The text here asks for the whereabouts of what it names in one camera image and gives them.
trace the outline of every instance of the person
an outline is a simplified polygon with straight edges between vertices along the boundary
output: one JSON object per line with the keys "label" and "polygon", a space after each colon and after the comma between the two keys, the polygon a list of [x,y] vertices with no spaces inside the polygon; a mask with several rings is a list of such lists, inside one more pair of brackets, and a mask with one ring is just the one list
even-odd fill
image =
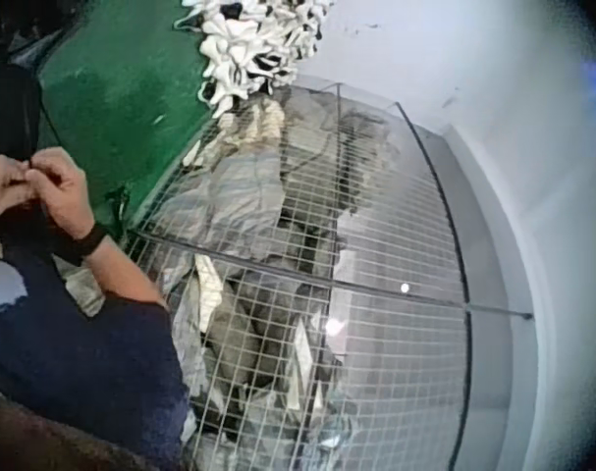
{"label": "person", "polygon": [[[24,87],[14,92],[19,102],[22,94]],[[37,100],[27,95],[28,103]],[[176,468],[188,404],[166,304],[95,223],[85,173],[71,156],[62,148],[29,155],[28,145],[16,145],[25,126],[7,116],[15,102],[0,105],[6,113],[0,121],[17,130],[0,130],[12,137],[2,139],[0,150],[20,149],[0,155],[0,393],[160,469]],[[36,118],[30,119],[31,126]],[[106,293],[94,318],[65,289],[47,221]]]}

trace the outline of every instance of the pile of white shoes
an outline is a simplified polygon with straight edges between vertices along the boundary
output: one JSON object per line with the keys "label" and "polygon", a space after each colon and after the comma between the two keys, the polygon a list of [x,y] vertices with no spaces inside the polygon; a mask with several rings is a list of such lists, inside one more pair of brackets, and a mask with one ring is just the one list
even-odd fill
{"label": "pile of white shoes", "polygon": [[292,83],[296,61],[312,57],[334,0],[182,0],[189,13],[175,29],[203,31],[199,51],[210,60],[198,97],[213,118],[237,99]]}

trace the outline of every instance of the navy blue shirt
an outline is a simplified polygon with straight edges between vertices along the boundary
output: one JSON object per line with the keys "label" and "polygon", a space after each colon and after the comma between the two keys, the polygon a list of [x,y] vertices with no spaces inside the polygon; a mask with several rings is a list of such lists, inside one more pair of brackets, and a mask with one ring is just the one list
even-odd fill
{"label": "navy blue shirt", "polygon": [[49,257],[4,244],[4,260],[23,276],[27,297],[0,313],[1,392],[172,468],[187,389],[167,312],[111,297],[90,319]]}

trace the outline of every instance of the metal grid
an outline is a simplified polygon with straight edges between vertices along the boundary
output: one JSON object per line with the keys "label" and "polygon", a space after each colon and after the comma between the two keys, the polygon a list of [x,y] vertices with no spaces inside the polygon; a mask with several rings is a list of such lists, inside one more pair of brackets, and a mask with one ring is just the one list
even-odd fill
{"label": "metal grid", "polygon": [[[174,313],[190,298],[185,280],[200,277],[200,254],[228,302],[199,335],[215,353],[204,358],[209,391],[226,403],[218,410],[209,392],[192,401],[202,433],[187,452],[197,468],[225,458],[225,469],[444,469],[456,447],[468,332],[463,309],[444,305],[466,301],[447,209],[398,106],[330,89],[282,90],[273,106],[254,98],[210,124],[201,165],[174,165],[133,231],[129,251]],[[268,153],[277,164],[246,160]],[[216,215],[244,186],[212,179],[235,155],[236,174],[276,197],[231,220]],[[215,214],[190,210],[204,205]],[[221,335],[207,334],[214,323]],[[312,366],[296,382],[304,336]],[[351,431],[333,449],[317,442],[331,423]]]}

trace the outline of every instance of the brown fabric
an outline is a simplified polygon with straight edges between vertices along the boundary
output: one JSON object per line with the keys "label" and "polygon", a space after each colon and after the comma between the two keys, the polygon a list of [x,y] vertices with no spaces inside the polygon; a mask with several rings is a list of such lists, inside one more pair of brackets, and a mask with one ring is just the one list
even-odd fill
{"label": "brown fabric", "polygon": [[0,398],[0,471],[148,471],[144,459]]}

